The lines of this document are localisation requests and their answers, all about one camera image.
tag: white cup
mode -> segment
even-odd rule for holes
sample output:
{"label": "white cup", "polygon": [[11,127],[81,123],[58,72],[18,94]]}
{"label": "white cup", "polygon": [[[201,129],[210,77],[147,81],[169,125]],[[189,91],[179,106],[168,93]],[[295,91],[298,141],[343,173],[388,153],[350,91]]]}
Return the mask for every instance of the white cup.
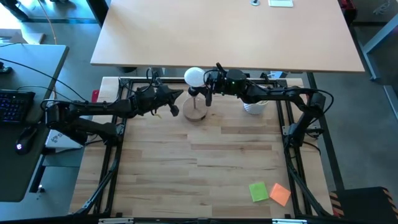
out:
{"label": "white cup", "polygon": [[267,103],[268,101],[260,101],[258,103],[253,103],[253,104],[243,103],[243,108],[249,114],[259,115],[262,114],[262,112],[266,108]]}

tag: computer mouse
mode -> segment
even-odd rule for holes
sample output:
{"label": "computer mouse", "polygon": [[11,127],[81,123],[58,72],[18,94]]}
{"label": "computer mouse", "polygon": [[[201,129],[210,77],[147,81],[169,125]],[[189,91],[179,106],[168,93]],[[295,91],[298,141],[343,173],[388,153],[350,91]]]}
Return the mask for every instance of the computer mouse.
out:
{"label": "computer mouse", "polygon": [[36,125],[29,126],[22,131],[15,145],[15,150],[18,155],[25,155],[32,149],[32,143],[36,132]]}

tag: sticky note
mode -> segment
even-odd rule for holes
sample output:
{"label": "sticky note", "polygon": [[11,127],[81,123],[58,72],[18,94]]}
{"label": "sticky note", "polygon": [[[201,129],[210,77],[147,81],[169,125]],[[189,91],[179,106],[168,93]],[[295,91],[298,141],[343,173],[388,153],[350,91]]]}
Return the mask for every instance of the sticky note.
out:
{"label": "sticky note", "polygon": [[269,198],[266,185],[263,182],[249,185],[251,198],[253,202],[258,202]]}
{"label": "sticky note", "polygon": [[272,187],[270,198],[274,199],[282,206],[286,205],[287,201],[289,200],[289,197],[290,197],[290,191],[282,187],[281,185],[275,184]]}
{"label": "sticky note", "polygon": [[293,0],[268,0],[271,7],[293,7]]}

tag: gray desk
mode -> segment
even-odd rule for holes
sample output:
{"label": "gray desk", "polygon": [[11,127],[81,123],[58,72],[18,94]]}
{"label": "gray desk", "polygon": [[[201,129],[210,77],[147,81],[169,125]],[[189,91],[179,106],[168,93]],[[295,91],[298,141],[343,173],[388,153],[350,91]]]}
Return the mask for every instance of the gray desk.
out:
{"label": "gray desk", "polygon": [[[58,78],[68,53],[68,47],[61,45],[10,45],[0,47],[0,58],[19,62],[47,75]],[[15,90],[22,85],[38,85],[52,89],[55,81],[19,65],[4,62],[14,72],[0,75],[0,89]],[[50,96],[51,91],[43,88],[24,88],[36,92],[34,104],[27,115],[28,123],[37,122],[43,115],[40,102]],[[19,202],[24,198],[40,153],[49,133],[41,126],[30,152],[24,156],[15,153],[15,141],[23,126],[0,124],[0,202]]]}

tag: wooden table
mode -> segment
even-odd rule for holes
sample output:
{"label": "wooden table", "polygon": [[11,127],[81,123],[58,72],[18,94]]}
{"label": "wooden table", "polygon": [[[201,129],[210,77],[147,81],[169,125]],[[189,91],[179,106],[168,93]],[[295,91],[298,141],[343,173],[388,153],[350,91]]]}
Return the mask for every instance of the wooden table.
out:
{"label": "wooden table", "polygon": [[[287,82],[303,85],[301,79]],[[98,101],[113,101],[118,85],[117,77],[104,77]],[[185,92],[177,99],[180,109],[187,97]],[[298,119],[301,112],[294,105],[293,112]],[[271,199],[253,203],[249,192],[249,184],[255,182],[265,182],[268,190],[275,183],[289,188],[275,101],[267,104],[261,116],[247,114],[241,100],[220,95],[213,97],[207,117],[198,123],[187,121],[182,112],[172,117],[168,107],[158,114],[161,119],[145,114],[127,121],[113,214],[156,218],[281,218],[293,214],[291,202],[286,207]],[[110,122],[111,116],[93,120]],[[331,213],[319,152],[303,145],[301,155],[308,188]],[[81,208],[97,188],[103,157],[101,143],[86,147],[71,212]]]}
{"label": "wooden table", "polygon": [[91,64],[363,72],[336,0],[113,0]]}

